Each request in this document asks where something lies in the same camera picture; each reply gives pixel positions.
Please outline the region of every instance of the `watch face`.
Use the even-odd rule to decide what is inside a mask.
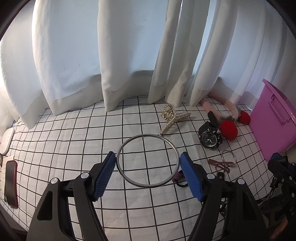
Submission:
[[[202,135],[202,142],[208,147],[213,147],[217,144],[217,137],[210,132],[204,133]]]

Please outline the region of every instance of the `watch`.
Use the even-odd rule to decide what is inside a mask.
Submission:
[[[222,136],[218,129],[218,122],[213,112],[208,113],[209,121],[198,129],[198,138],[203,147],[215,149],[222,143]]]

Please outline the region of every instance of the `red fuzzy ball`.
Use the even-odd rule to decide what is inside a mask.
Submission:
[[[237,120],[238,122],[247,125],[250,123],[251,118],[249,116],[249,114],[247,112],[245,112],[244,110],[241,111],[241,116],[238,118]]]
[[[235,123],[230,120],[224,120],[221,122],[220,131],[228,140],[232,141],[237,137],[237,127]]]

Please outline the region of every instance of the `pink storage bin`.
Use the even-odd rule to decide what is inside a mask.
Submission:
[[[296,142],[296,109],[279,89],[262,81],[265,86],[250,115],[250,128],[269,161],[273,153],[284,152]]]

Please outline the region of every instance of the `blue textured pad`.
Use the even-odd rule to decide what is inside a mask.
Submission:
[[[110,180],[112,172],[115,168],[116,156],[115,153],[112,153],[109,159],[106,161],[102,171],[99,174],[99,177],[94,183],[94,194],[93,197],[95,200],[98,200],[99,197],[103,196],[106,186]]]
[[[191,160],[189,160],[186,155],[183,153],[180,155],[180,165],[188,186],[191,190],[193,197],[196,197],[199,201],[202,201],[204,195],[202,193],[202,185],[200,179],[196,175],[192,164],[194,164]]]

